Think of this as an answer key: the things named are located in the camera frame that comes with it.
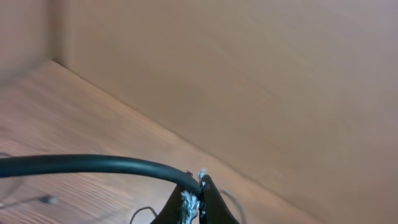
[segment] wall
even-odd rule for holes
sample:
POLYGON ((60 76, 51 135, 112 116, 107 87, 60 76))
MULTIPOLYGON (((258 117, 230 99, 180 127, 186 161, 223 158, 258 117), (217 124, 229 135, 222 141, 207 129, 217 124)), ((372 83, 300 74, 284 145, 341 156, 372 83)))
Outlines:
POLYGON ((50 56, 47 3, 0 1, 0 82, 50 56))
POLYGON ((398 222, 396 3, 65 9, 73 72, 325 223, 398 222))

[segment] brown wall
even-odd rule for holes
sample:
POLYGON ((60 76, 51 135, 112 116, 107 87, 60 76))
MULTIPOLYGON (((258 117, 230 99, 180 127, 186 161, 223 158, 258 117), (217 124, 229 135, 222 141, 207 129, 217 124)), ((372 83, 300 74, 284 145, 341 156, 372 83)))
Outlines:
POLYGON ((0 81, 50 56, 47 3, 0 1, 0 81))
POLYGON ((325 223, 398 222, 397 4, 78 3, 70 70, 325 223))

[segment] black hose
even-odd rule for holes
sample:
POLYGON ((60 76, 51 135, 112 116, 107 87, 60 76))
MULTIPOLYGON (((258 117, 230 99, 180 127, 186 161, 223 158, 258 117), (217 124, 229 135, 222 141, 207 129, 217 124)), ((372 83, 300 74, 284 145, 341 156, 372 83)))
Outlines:
POLYGON ((120 156, 88 154, 24 156, 0 159, 0 178, 76 172, 136 174, 168 180, 199 196, 199 183, 176 168, 120 156))

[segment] brown surface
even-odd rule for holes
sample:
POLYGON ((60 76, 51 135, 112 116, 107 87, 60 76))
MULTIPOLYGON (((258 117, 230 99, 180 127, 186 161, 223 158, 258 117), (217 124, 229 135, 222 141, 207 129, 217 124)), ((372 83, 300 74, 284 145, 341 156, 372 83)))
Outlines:
MULTIPOLYGON (((14 156, 95 153, 137 157, 181 170, 208 173, 220 188, 243 203, 250 223, 318 224, 317 221, 218 159, 181 140, 145 116, 48 62, 29 70, 0 90, 0 152, 14 156)), ((0 183, 9 181, 0 179, 0 183)), ((7 202, 43 193, 60 197, 57 205, 32 202, 0 210, 12 223, 127 223, 140 207, 159 211, 174 184, 118 174, 59 174, 29 177, 7 202)), ((136 223, 153 217, 143 212, 136 223)))
POLYGON ((398 223, 395 2, 79 3, 69 69, 327 223, 398 223))
POLYGON ((0 81, 49 57, 47 3, 0 1, 0 81))

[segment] wooden floor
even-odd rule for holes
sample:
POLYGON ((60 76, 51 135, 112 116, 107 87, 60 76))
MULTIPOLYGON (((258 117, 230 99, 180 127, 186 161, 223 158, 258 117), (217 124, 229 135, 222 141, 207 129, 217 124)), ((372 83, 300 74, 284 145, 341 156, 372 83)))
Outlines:
MULTIPOLYGON (((249 223, 319 223, 55 62, 3 83, 0 105, 0 152, 129 156, 193 173, 206 167, 217 186, 243 204, 249 223)), ((0 197, 12 181, 0 179, 0 197)), ((59 203, 0 210, 0 223, 128 223, 140 207, 160 211, 173 188, 163 180, 122 174, 28 177, 2 203, 42 194, 60 197, 59 203)), ((136 223, 152 219, 142 212, 136 223)))

